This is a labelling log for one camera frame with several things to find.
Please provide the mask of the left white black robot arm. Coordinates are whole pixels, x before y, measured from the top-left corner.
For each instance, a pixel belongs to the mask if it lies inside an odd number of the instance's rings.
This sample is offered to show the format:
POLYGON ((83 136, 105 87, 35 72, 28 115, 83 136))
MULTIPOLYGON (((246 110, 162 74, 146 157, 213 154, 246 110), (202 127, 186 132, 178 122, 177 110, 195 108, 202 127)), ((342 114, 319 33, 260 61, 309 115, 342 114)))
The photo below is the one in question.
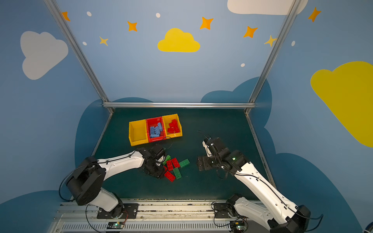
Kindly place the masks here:
POLYGON ((145 148, 107 159, 87 157, 67 177, 66 187, 69 189, 76 203, 94 205, 104 215, 103 218, 122 218, 125 213, 123 202, 117 195, 103 188, 108 178, 132 169, 144 169, 152 177, 161 179, 166 170, 162 163, 166 159, 166 150, 156 144, 149 150, 145 148))

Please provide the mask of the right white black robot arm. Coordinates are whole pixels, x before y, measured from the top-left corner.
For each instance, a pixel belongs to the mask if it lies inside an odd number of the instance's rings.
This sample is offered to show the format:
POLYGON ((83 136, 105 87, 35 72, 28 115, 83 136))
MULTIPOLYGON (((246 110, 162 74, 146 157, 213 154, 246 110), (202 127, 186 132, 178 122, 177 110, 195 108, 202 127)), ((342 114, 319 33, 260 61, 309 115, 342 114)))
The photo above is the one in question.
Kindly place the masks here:
POLYGON ((205 138, 206 155, 197 158, 200 171, 222 169, 231 174, 262 202, 262 205, 234 195, 227 203, 239 216, 255 221, 271 233, 304 233, 310 220, 310 210, 296 205, 282 195, 239 150, 230 151, 218 137, 205 138))

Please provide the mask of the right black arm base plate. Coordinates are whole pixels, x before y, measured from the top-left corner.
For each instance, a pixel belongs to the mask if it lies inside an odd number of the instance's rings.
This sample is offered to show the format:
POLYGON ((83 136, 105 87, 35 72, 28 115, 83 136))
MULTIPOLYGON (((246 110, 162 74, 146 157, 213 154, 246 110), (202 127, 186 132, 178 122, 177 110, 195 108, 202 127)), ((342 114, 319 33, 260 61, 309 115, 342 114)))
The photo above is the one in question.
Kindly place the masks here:
POLYGON ((217 203, 213 202, 211 208, 214 211, 215 218, 234 218, 237 216, 232 205, 227 203, 217 203))

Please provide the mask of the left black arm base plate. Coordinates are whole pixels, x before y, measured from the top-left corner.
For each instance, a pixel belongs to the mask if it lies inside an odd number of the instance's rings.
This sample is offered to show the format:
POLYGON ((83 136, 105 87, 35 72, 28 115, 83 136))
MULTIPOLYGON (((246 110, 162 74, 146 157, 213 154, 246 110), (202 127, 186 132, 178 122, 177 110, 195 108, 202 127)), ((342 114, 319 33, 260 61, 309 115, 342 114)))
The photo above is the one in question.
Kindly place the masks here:
POLYGON ((139 205, 137 203, 119 203, 110 212, 99 208, 97 219, 135 219, 139 205))

